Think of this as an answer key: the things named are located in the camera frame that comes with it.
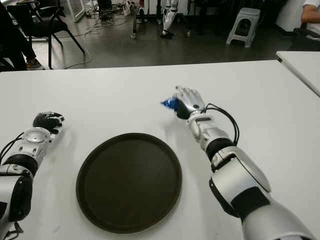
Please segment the right robot hand black glove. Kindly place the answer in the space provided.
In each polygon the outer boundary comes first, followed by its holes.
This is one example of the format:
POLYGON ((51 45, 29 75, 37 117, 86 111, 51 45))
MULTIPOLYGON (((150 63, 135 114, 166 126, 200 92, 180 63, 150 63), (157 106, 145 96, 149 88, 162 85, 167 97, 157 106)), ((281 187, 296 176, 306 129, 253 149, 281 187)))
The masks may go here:
POLYGON ((176 116, 180 119, 187 120, 193 112, 205 109, 202 97, 194 89, 177 85, 173 96, 177 100, 176 116))

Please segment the left robot hand black glove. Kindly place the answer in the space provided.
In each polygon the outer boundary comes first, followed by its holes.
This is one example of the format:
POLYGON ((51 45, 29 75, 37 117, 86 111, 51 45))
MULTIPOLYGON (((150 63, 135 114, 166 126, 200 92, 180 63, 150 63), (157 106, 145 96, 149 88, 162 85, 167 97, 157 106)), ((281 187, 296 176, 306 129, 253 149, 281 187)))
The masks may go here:
POLYGON ((40 112, 33 120, 32 126, 48 130, 51 134, 57 135, 62 122, 65 120, 64 116, 57 112, 47 111, 40 112))

